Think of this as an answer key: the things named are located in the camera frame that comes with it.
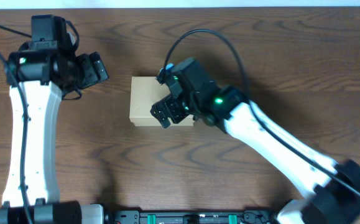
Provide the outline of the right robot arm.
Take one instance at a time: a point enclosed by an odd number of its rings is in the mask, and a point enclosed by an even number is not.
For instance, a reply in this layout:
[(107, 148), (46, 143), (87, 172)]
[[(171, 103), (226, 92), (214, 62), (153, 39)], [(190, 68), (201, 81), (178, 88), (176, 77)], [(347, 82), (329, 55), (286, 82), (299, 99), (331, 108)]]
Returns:
[(156, 77), (170, 93), (150, 113), (163, 128), (188, 115), (238, 139), (257, 151), (300, 192), (274, 215), (277, 223), (352, 223), (360, 216), (360, 166), (321, 154), (278, 124), (243, 92), (219, 87), (193, 58), (168, 64)]

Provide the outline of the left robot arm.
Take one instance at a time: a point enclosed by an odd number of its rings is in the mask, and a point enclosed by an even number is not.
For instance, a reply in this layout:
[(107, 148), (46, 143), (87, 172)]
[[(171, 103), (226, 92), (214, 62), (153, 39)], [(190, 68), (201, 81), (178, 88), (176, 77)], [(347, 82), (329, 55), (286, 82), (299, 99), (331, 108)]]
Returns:
[(69, 93), (108, 79), (97, 52), (77, 55), (79, 34), (59, 16), (31, 19), (29, 40), (4, 59), (12, 105), (9, 175), (0, 223), (111, 223), (100, 204), (60, 199), (55, 168), (57, 116)]

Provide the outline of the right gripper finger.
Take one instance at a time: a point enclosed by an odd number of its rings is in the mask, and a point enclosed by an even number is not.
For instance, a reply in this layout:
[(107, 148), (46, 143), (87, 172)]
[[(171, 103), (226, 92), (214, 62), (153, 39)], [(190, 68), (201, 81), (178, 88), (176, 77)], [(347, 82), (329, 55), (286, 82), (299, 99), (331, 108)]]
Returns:
[(190, 108), (183, 101), (170, 103), (170, 117), (173, 123), (178, 124), (190, 115)]
[(163, 128), (169, 127), (175, 120), (175, 103), (173, 96), (167, 95), (165, 98), (153, 104), (150, 113)]

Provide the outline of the brown cardboard box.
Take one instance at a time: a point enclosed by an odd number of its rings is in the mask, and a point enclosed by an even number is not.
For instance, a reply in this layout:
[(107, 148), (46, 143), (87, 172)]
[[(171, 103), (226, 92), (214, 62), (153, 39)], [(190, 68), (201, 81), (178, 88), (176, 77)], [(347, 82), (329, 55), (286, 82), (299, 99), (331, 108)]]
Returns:
[(132, 77), (129, 119), (135, 126), (162, 125), (155, 119), (150, 109), (152, 105), (169, 94), (169, 89), (160, 85), (155, 77)]

